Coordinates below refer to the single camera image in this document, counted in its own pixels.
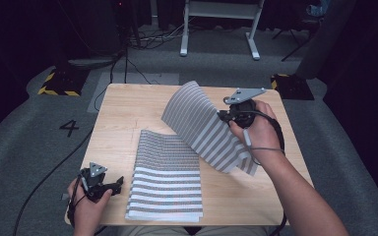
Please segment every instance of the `white metal frame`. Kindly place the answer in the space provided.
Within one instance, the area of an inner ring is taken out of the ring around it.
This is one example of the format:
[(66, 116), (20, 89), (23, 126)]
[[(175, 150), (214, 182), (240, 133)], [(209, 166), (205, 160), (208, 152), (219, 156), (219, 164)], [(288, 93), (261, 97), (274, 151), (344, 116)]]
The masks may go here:
[(217, 17), (217, 18), (234, 18), (253, 20), (251, 31), (245, 33), (248, 45), (250, 46), (251, 55), (254, 60), (260, 59), (259, 51), (254, 42), (257, 24), (259, 23), (262, 13), (264, 0), (258, 4), (237, 4), (237, 3), (217, 3), (217, 2), (197, 2), (186, 0), (184, 29), (180, 55), (187, 56), (189, 41), (189, 16), (195, 17)]

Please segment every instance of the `bare arm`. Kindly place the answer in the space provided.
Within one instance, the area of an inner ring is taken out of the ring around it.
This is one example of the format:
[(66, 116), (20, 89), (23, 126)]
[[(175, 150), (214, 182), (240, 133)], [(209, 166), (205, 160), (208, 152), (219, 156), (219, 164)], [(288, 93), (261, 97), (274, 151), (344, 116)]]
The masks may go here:
[[(256, 101), (256, 108), (276, 118), (269, 104)], [(232, 133), (244, 142), (242, 129), (230, 122)], [(279, 140), (272, 125), (256, 116), (248, 128), (252, 148), (279, 148)], [(296, 171), (281, 151), (253, 149), (253, 156), (262, 164), (272, 179), (284, 212), (296, 235), (348, 235), (343, 223), (315, 191)]]

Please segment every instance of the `forearm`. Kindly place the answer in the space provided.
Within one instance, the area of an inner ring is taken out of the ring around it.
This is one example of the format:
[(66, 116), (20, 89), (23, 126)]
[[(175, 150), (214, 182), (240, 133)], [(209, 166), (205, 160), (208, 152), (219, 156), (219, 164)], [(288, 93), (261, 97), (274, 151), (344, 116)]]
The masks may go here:
[(264, 156), (260, 159), (262, 166), (275, 185), (296, 235), (347, 235), (346, 229), (331, 207), (281, 152), (257, 152)]

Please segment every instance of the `gray and white striped sheet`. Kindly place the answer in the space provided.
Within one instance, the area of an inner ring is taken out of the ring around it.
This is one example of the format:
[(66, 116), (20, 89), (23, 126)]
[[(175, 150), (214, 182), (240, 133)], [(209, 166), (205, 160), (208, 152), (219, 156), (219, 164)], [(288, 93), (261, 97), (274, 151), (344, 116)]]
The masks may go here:
[(126, 218), (199, 222), (199, 156), (176, 135), (142, 130)]
[(173, 95), (161, 120), (216, 170), (228, 173), (238, 166), (255, 174), (257, 165), (250, 152), (220, 120), (217, 109), (196, 82), (185, 84)]

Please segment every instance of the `wooden table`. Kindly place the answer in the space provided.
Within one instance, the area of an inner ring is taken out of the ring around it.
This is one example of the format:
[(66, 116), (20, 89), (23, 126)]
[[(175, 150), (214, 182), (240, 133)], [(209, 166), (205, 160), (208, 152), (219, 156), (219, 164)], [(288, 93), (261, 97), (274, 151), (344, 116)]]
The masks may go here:
[[(104, 183), (124, 176), (122, 193), (108, 203), (101, 224), (104, 225), (278, 225), (283, 209), (275, 188), (263, 168), (249, 176), (238, 168), (229, 174), (216, 171), (200, 158), (204, 217), (199, 223), (126, 220), (136, 150), (140, 131), (148, 129), (161, 134), (175, 134), (160, 119), (164, 108), (178, 86), (110, 85), (99, 111), (94, 132), (82, 167), (90, 161), (108, 168)], [(217, 109), (228, 109), (222, 102), (235, 88), (202, 90)], [(296, 138), (286, 116), (279, 94), (268, 90), (258, 96), (274, 109), (281, 123), (287, 158), (299, 173), (312, 184)]]

